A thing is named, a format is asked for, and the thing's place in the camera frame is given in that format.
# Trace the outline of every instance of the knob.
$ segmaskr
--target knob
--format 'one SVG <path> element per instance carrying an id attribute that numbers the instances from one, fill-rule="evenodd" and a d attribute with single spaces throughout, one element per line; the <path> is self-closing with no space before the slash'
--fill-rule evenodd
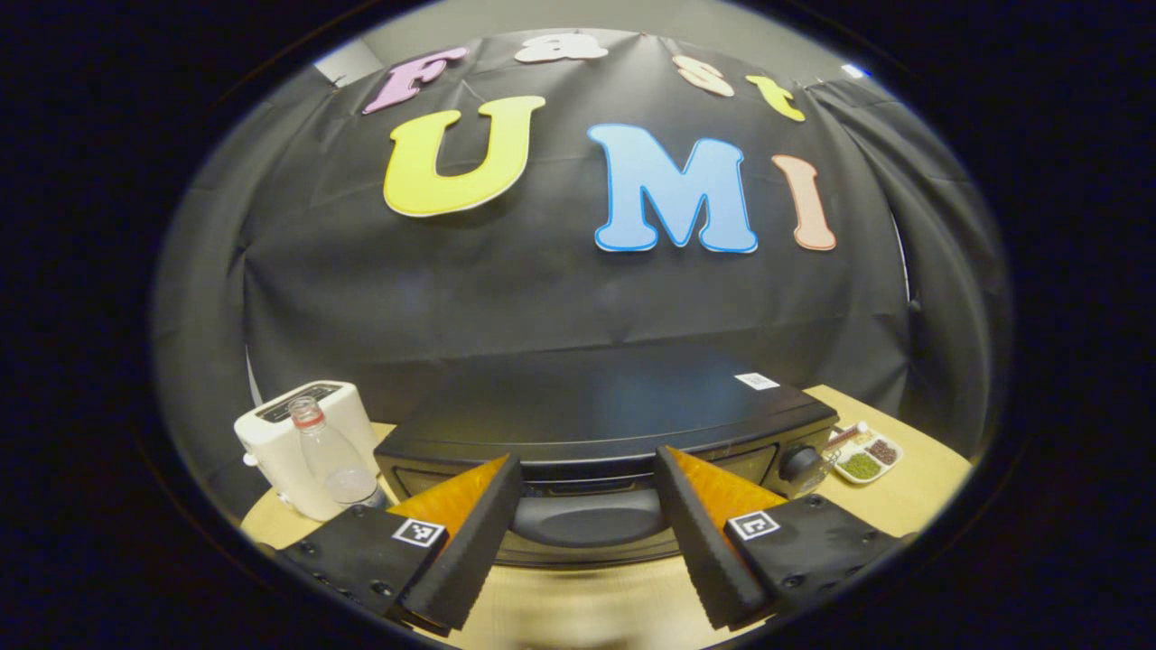
<path id="1" fill-rule="evenodd" d="M 816 473 L 823 471 L 823 457 L 813 446 L 800 446 L 787 451 L 779 467 L 779 478 L 800 488 Z"/>

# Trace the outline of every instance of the water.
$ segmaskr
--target water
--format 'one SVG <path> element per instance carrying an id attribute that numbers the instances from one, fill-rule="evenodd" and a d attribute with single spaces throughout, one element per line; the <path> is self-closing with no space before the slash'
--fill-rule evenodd
<path id="1" fill-rule="evenodd" d="M 369 508 L 384 508 L 385 493 L 377 480 L 365 470 L 349 467 L 339 470 L 325 479 L 325 489 L 338 503 L 349 505 L 365 505 Z"/>

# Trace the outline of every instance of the black fabric backdrop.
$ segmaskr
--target black fabric backdrop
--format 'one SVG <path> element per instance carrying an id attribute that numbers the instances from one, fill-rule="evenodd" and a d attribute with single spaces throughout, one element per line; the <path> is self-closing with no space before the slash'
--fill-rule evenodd
<path id="1" fill-rule="evenodd" d="M 361 110 L 386 71 L 336 91 L 305 72 L 194 180 L 157 279 L 158 392 L 186 461 L 229 511 L 239 516 L 267 487 L 240 464 L 231 430 L 252 408 L 246 346 L 265 398 L 344 379 L 373 420 L 399 422 L 465 357 L 692 339 L 777 381 L 831 385 L 961 453 L 979 449 L 1008 370 L 1007 268 L 978 191 L 913 113 L 869 79 L 805 89 L 637 32 L 581 30 L 609 50 L 601 59 L 513 59 L 527 38 L 557 31 L 568 30 L 446 44 L 470 53 L 369 116 Z M 689 84 L 675 54 L 717 67 L 735 96 Z M 777 113 L 748 74 L 794 93 L 807 120 Z M 510 190 L 424 220 L 385 205 L 394 127 L 461 111 L 438 165 L 462 173 L 486 154 L 489 118 L 477 106 L 516 95 L 547 103 Z M 697 239 L 679 249 L 665 234 L 647 252 L 599 250 L 607 170 L 586 130 L 602 123 L 646 128 L 680 167 L 698 139 L 738 146 L 758 250 L 713 253 Z M 818 170 L 835 250 L 795 244 L 777 154 Z M 652 206 L 647 221 L 658 221 Z"/>

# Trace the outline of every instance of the foam letter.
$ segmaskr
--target foam letter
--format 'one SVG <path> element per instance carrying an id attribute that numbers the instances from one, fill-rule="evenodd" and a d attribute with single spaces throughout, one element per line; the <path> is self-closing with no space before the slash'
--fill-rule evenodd
<path id="1" fill-rule="evenodd" d="M 674 65 L 679 66 L 679 74 L 682 75 L 682 79 L 686 79 L 691 84 L 703 90 L 710 90 L 716 95 L 734 97 L 734 88 L 731 88 L 729 83 L 722 81 L 722 73 L 716 69 L 714 66 L 681 54 L 674 57 L 672 60 Z"/>
<path id="2" fill-rule="evenodd" d="M 449 59 L 460 59 L 469 53 L 466 47 L 454 47 L 453 50 L 446 50 L 445 52 L 438 52 L 437 54 L 430 54 L 429 57 L 422 57 L 408 64 L 401 64 L 400 66 L 390 71 L 390 79 L 381 87 L 381 91 L 377 94 L 377 99 L 370 102 L 368 106 L 362 110 L 362 115 L 369 115 L 373 111 L 379 111 L 386 106 L 392 106 L 394 104 L 400 104 L 406 99 L 413 97 L 417 94 L 417 89 L 414 88 L 414 82 L 422 80 L 429 83 L 437 79 L 437 75 L 442 74 L 445 69 L 445 62 Z"/>
<path id="3" fill-rule="evenodd" d="M 594 234 L 598 248 L 613 252 L 654 248 L 658 230 L 644 217 L 646 197 L 676 246 L 687 245 L 705 201 L 706 226 L 698 234 L 703 246 L 733 253 L 758 248 L 742 197 L 742 152 L 734 145 L 704 138 L 695 142 L 680 171 L 645 128 L 598 124 L 586 134 L 602 145 L 609 176 L 610 216 Z"/>
<path id="4" fill-rule="evenodd" d="M 524 64 L 558 59 L 598 59 L 608 52 L 588 34 L 548 34 L 523 43 L 514 59 Z"/>
<path id="5" fill-rule="evenodd" d="M 395 142 L 385 169 L 385 202 L 408 216 L 432 216 L 469 209 L 510 189 L 526 169 L 529 155 L 529 113 L 546 105 L 536 96 L 506 97 L 479 106 L 490 116 L 486 160 L 473 171 L 439 176 L 437 153 L 445 127 L 458 121 L 458 111 L 414 118 L 390 133 Z"/>
<path id="6" fill-rule="evenodd" d="M 786 175 L 787 186 L 795 201 L 795 213 L 799 216 L 795 243 L 813 251 L 833 249 L 835 232 L 827 227 L 823 204 L 820 202 L 818 189 L 815 187 L 817 172 L 814 165 L 794 156 L 771 156 L 771 162 Z"/>
<path id="7" fill-rule="evenodd" d="M 778 83 L 775 83 L 765 76 L 754 75 L 747 75 L 747 81 L 758 87 L 758 89 L 763 93 L 763 98 L 766 99 L 766 103 L 770 104 L 772 109 L 795 121 L 807 119 L 807 117 L 802 115 L 802 111 L 787 103 L 787 99 L 794 99 L 794 95 L 783 88 L 779 88 Z"/>

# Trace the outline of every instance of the white dish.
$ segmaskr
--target white dish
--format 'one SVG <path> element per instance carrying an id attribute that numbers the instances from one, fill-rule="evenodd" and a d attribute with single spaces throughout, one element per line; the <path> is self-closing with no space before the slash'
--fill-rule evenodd
<path id="1" fill-rule="evenodd" d="M 892 441 L 891 438 L 884 436 L 883 434 L 872 428 L 868 428 L 867 433 L 864 435 L 870 435 L 870 437 L 864 441 L 862 443 L 859 443 L 855 442 L 855 438 L 859 436 L 853 436 L 851 440 L 839 445 L 838 448 L 839 461 L 835 465 L 835 471 L 838 472 L 840 477 L 843 477 L 844 479 L 846 479 L 852 483 L 859 483 L 859 485 L 877 481 L 880 477 L 890 472 L 891 467 L 898 465 L 899 460 L 903 460 L 903 448 L 895 444 L 895 441 Z M 883 463 L 879 458 L 875 458 L 869 451 L 867 451 L 867 448 L 875 444 L 876 441 L 883 441 L 884 443 L 887 443 L 888 446 L 895 450 L 895 460 L 890 465 Z M 843 464 L 846 463 L 847 460 L 851 460 L 851 458 L 857 453 L 866 453 L 868 458 L 870 458 L 876 465 L 880 466 L 879 473 L 869 479 L 860 479 L 852 475 L 846 470 L 844 470 Z"/>

